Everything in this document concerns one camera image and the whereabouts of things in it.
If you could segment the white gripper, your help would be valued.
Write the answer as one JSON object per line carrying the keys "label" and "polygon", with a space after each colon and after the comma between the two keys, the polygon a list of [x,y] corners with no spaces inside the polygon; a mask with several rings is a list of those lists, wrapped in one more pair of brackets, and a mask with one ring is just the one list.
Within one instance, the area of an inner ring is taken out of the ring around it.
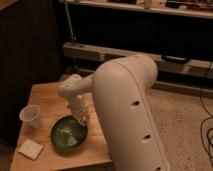
{"label": "white gripper", "polygon": [[70,100],[71,114],[85,127],[88,123],[89,107],[84,95],[77,95]]}

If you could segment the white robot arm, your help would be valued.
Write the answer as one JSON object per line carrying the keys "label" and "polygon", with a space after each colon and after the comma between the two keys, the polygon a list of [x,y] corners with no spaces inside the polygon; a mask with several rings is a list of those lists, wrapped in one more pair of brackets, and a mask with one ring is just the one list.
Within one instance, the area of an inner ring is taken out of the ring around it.
{"label": "white robot arm", "polygon": [[107,61],[87,77],[73,74],[58,88],[80,122],[88,113],[84,94],[92,94],[116,171],[169,171],[146,98],[157,73],[151,57],[136,54]]}

